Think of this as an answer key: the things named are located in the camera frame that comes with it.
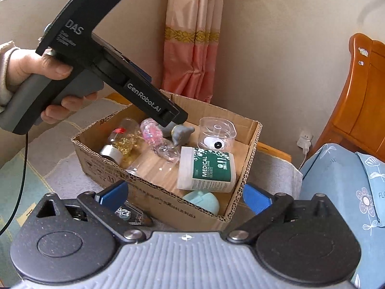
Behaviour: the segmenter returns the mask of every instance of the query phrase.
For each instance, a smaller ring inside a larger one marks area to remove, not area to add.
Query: sleeve
[[[13,51],[18,49],[13,41],[0,45],[0,112],[4,111],[5,106],[13,95],[13,93],[7,89],[5,79],[9,58]]]

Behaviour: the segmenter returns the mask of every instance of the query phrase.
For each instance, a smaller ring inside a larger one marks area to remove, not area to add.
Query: beige wall
[[[14,40],[22,48],[36,48],[44,28],[68,0],[0,1],[0,43]],[[123,0],[95,32],[161,83],[167,0]],[[31,130],[38,136],[49,125]],[[0,131],[0,166],[24,146],[24,137]]]
[[[385,0],[225,0],[212,102],[259,120],[260,140],[298,166],[300,131],[322,132],[356,32],[385,41]]]

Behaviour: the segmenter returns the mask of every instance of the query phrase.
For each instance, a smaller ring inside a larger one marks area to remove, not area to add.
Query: bottle with gold foil
[[[131,150],[140,135],[138,123],[131,118],[124,118],[108,137],[107,144],[100,151],[100,155],[121,165],[129,159]]]

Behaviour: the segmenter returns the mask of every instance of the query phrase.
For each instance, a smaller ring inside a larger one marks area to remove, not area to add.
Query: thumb
[[[17,50],[14,54],[18,62],[16,65],[19,68],[19,74],[25,74],[26,77],[30,74],[39,74],[50,79],[61,80],[67,78],[72,71],[71,66],[60,62],[48,54],[44,54],[41,57],[33,50]]]

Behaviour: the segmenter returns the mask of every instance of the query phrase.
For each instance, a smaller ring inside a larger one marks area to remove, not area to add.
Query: gray toy animal
[[[174,146],[185,145],[189,142],[191,134],[195,131],[194,127],[177,125],[174,122],[169,123],[166,127],[158,126],[163,133],[163,138],[172,139]]]

